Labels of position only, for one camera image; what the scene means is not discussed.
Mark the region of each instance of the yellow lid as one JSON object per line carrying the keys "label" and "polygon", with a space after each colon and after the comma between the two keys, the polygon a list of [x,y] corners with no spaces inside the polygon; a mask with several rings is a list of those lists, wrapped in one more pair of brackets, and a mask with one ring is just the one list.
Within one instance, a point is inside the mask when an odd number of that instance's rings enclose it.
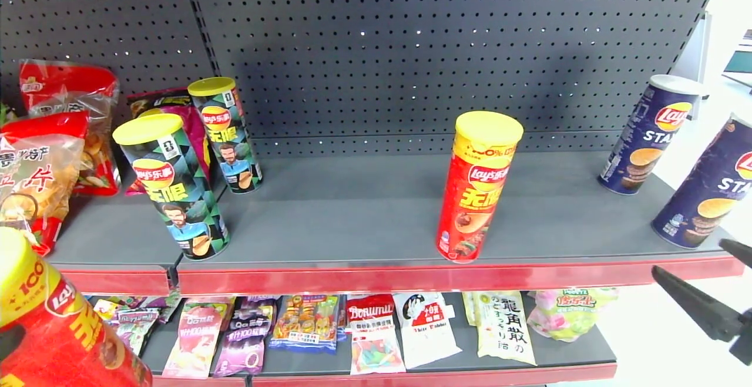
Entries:
{"label": "yellow lid", "polygon": [[517,120],[492,111],[465,112],[457,117],[455,129],[467,140],[486,146],[516,144],[524,131]]}
{"label": "yellow lid", "polygon": [[17,279],[21,269],[34,267],[37,254],[29,246],[24,234],[15,228],[0,227],[0,298],[18,291]]}
{"label": "yellow lid", "polygon": [[193,96],[214,96],[235,86],[234,80],[230,77],[209,77],[188,85],[188,93]]}
{"label": "yellow lid", "polygon": [[175,114],[139,117],[123,123],[112,132],[117,144],[142,144],[169,136],[183,127],[183,119]]}

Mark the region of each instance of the green patterned chip can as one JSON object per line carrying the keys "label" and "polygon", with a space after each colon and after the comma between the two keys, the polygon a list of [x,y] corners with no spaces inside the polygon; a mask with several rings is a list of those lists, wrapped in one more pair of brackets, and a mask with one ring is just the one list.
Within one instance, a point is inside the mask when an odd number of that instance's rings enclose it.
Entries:
{"label": "green patterned chip can", "polygon": [[158,114],[112,133],[183,255],[192,261],[225,250],[229,233],[183,119]]}

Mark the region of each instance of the white lid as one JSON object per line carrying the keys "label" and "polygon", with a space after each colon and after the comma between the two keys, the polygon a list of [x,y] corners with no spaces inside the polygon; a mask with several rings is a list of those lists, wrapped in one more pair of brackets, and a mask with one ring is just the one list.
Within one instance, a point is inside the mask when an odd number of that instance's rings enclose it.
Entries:
{"label": "white lid", "polygon": [[684,93],[684,95],[702,95],[704,92],[703,84],[685,77],[672,76],[670,74],[651,76],[650,84],[656,88],[668,90],[668,92]]}

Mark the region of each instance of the red shelf edge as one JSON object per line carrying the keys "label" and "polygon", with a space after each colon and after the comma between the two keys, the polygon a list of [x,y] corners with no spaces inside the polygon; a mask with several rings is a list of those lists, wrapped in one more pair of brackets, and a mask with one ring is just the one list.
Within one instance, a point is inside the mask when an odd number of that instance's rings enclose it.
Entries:
{"label": "red shelf edge", "polygon": [[169,296],[167,271],[60,270],[84,294]]}
{"label": "red shelf edge", "polygon": [[253,385],[288,387],[295,385],[327,385],[328,387],[513,387],[515,385],[546,385],[556,382],[612,379],[617,363],[556,366],[522,370],[461,371],[429,373],[371,374],[366,376],[255,376]]}
{"label": "red shelf edge", "polygon": [[653,283],[660,265],[684,280],[741,275],[730,255],[655,261],[516,266],[350,267],[259,270],[186,270],[178,279],[183,296],[391,291],[542,290]]}

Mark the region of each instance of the candy bag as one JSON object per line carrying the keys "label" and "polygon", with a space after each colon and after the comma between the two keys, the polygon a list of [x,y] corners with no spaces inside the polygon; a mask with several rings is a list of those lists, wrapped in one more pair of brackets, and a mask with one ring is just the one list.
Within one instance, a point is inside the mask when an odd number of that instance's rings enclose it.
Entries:
{"label": "candy bag", "polygon": [[337,352],[339,296],[300,295],[282,298],[269,349]]}
{"label": "candy bag", "polygon": [[0,226],[26,234],[36,253],[53,250],[78,178],[86,113],[10,122],[0,130]]}
{"label": "candy bag", "polygon": [[204,379],[209,376],[220,327],[229,305],[186,301],[180,313],[177,341],[172,347],[162,376]]}
{"label": "candy bag", "polygon": [[110,148],[113,112],[120,84],[108,69],[65,61],[21,60],[21,96],[29,115],[87,111],[89,126],[81,171],[73,192],[112,196],[120,173]]}
{"label": "candy bag", "polygon": [[405,372],[393,312],[391,294],[347,298],[347,316],[353,338],[350,375]]}
{"label": "candy bag", "polygon": [[454,340],[449,318],[454,308],[441,293],[395,293],[394,304],[402,327],[402,351],[408,370],[462,352]]}
{"label": "candy bag", "polygon": [[116,334],[135,355],[140,355],[143,344],[159,319],[159,309],[123,309],[117,312]]}
{"label": "candy bag", "polygon": [[536,365],[519,291],[474,291],[478,357],[496,356]]}
{"label": "candy bag", "polygon": [[264,338],[271,329],[273,299],[245,302],[230,320],[222,340],[222,352],[214,369],[215,378],[241,371],[250,375],[261,372],[264,363]]}
{"label": "candy bag", "polygon": [[[183,119],[183,130],[185,130],[188,141],[193,146],[199,158],[199,165],[201,165],[206,179],[210,180],[209,141],[206,138],[206,130],[204,129],[201,113],[193,106],[193,101],[190,95],[188,95],[188,90],[177,88],[129,95],[128,107],[134,119],[140,116],[151,116],[159,112],[167,112],[180,116]],[[139,179],[136,179],[126,189],[126,195],[143,194],[145,192],[143,183]]]}
{"label": "candy bag", "polygon": [[613,287],[538,290],[527,323],[541,336],[573,342],[596,325],[599,312],[618,296]]}

